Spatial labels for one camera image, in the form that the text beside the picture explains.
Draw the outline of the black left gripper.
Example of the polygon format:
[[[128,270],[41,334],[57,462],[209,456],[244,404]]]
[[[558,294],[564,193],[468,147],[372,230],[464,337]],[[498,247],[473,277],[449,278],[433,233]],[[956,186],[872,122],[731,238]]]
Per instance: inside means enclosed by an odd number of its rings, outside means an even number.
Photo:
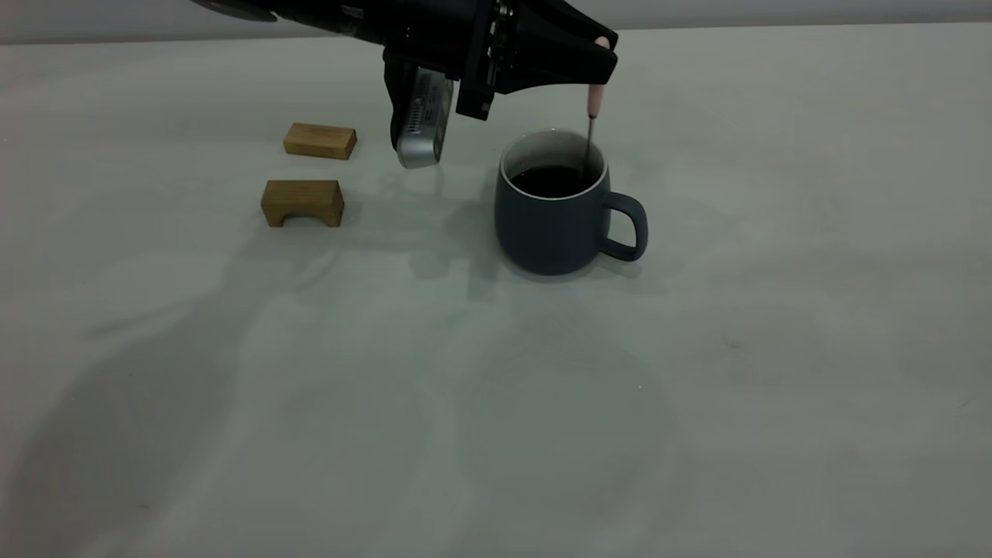
[[[460,83],[456,113],[484,121],[503,95],[558,84],[605,85],[618,34],[567,1],[394,1],[384,50],[393,120],[406,116],[419,68]],[[513,36],[514,52],[505,60]],[[596,46],[604,36],[607,47]]]

